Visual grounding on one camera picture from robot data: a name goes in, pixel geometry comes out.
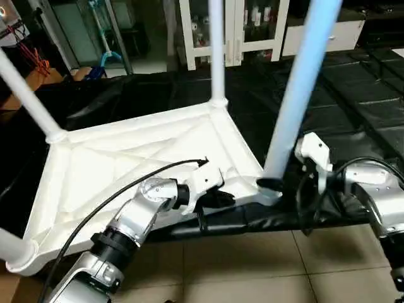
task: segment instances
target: white cabinet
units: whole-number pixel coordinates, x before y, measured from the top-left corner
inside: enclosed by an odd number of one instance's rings
[[[362,31],[365,21],[345,21],[335,23],[333,33],[330,35],[327,52],[348,51],[354,49]],[[283,56],[296,55],[304,32],[303,25],[288,27],[283,46]]]
[[[179,0],[188,69],[210,56],[208,0]],[[241,65],[247,52],[278,61],[289,0],[223,0],[226,66]]]

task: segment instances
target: tile floor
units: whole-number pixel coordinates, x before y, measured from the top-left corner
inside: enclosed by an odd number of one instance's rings
[[[145,244],[118,303],[393,303],[399,294],[368,225]]]

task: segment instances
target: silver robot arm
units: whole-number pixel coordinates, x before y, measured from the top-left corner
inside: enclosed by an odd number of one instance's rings
[[[333,175],[330,149],[315,133],[306,134],[295,148],[295,156],[317,171],[318,191],[326,188]],[[370,225],[391,265],[391,277],[404,292],[404,190],[398,176],[377,162],[349,165],[342,172],[345,194],[354,195],[369,214]],[[404,302],[404,297],[397,303]]]
[[[107,228],[92,236],[84,252],[53,290],[48,303],[108,303],[124,280],[123,271],[150,233],[160,212],[178,209],[191,213],[209,189],[223,185],[217,167],[208,162],[191,173],[184,184],[175,179],[149,178],[139,185]]]

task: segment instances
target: white drawer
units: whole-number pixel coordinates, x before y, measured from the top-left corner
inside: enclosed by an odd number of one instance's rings
[[[365,21],[363,20],[336,23],[328,42],[327,52],[354,49],[364,23]],[[297,54],[303,36],[303,29],[303,26],[287,28],[283,56]]]

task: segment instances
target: black mat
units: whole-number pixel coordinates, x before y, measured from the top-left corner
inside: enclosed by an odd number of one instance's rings
[[[226,69],[230,115],[261,164],[291,65],[291,60],[253,62]],[[62,127],[74,130],[205,102],[210,97],[209,77],[208,70],[134,75],[44,86],[37,95]],[[328,55],[301,133],[317,132],[331,148],[333,162],[373,156],[404,170],[403,80],[404,59],[390,50]],[[24,110],[0,129],[0,142],[0,224],[22,236],[48,147]],[[150,240],[299,229],[294,196],[301,177],[300,165],[291,159],[286,191],[276,207],[241,206],[206,217],[204,232],[194,220],[152,232]],[[326,201],[316,226],[366,221],[355,199],[335,196]]]

